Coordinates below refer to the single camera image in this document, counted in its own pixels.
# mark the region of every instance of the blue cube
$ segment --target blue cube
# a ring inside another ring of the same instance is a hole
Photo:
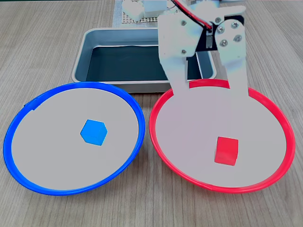
[[[107,129],[103,122],[87,120],[80,135],[85,142],[101,146],[107,135]]]

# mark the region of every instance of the perforated panel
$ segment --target perforated panel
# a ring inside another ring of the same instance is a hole
[[[180,12],[177,9],[177,7],[174,7],[174,8],[171,8],[171,9],[176,9],[175,12]],[[139,23],[149,23],[149,22],[158,22],[158,18],[157,17],[142,18],[140,21],[135,22],[134,20],[130,19],[129,16],[126,15],[122,11],[122,24],[139,24]]]

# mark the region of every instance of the red rim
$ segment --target red rim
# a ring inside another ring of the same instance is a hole
[[[199,79],[194,80],[189,83],[189,87],[224,87],[229,88],[229,83],[226,80],[221,79]],[[267,97],[265,97],[263,94],[259,93],[258,91],[249,88],[249,96],[253,99],[257,100],[261,104],[263,104],[279,121],[281,124],[285,138],[286,138],[286,154],[284,157],[284,160],[281,164],[281,166],[276,170],[276,172],[271,175],[268,179],[251,185],[247,187],[237,187],[237,188],[227,188],[227,187],[219,187],[211,184],[207,184],[201,181],[198,181],[185,173],[181,172],[179,169],[177,169],[164,155],[163,151],[161,150],[157,136],[156,136],[156,120],[159,114],[160,109],[163,107],[163,105],[166,103],[167,100],[169,100],[173,96],[173,91],[170,89],[166,93],[164,93],[160,99],[155,104],[153,110],[151,111],[150,116],[150,136],[151,141],[159,154],[159,156],[162,158],[162,160],[178,175],[185,178],[186,180],[190,181],[191,183],[194,183],[197,186],[209,189],[211,191],[216,192],[223,192],[223,193],[248,193],[248,192],[255,192],[262,190],[264,188],[267,188],[271,186],[272,184],[276,183],[278,180],[280,180],[286,172],[289,170],[293,159],[294,159],[294,153],[295,153],[295,138],[294,138],[294,132],[293,129],[288,122],[285,115],[282,113],[282,111]]]

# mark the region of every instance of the red wire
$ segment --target red wire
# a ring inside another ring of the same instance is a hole
[[[203,21],[202,19],[198,18],[196,15],[192,14],[190,11],[188,11],[180,2],[179,0],[174,0],[174,2],[178,5],[179,8],[182,8],[189,16],[191,16],[193,19],[198,21],[199,23],[203,24],[206,26],[208,29],[212,29],[212,26],[210,26],[208,23]]]

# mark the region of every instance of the wood grain surface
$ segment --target wood grain surface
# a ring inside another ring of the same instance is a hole
[[[302,227],[303,1],[246,1],[249,85],[285,113],[296,136],[289,172],[249,194],[220,194],[181,179],[156,154],[148,131],[116,179],[74,196],[32,192],[9,174],[9,124],[37,95],[71,82],[85,31],[112,26],[115,2],[0,2],[1,227]],[[214,53],[218,78],[226,78]],[[159,95],[134,95],[146,120]]]

